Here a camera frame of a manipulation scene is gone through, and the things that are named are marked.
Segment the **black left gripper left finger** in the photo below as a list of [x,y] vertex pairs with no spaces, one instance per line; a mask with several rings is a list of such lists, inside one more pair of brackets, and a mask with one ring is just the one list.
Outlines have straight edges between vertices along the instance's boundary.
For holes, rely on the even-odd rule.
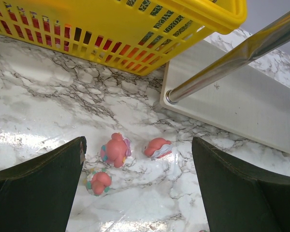
[[68,143],[0,171],[0,232],[64,232],[87,140]]

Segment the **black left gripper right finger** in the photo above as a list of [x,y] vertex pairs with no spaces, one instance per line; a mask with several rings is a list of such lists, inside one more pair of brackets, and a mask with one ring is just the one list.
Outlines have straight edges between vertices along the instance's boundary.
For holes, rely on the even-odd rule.
[[209,230],[290,232],[290,177],[192,140],[192,155]]

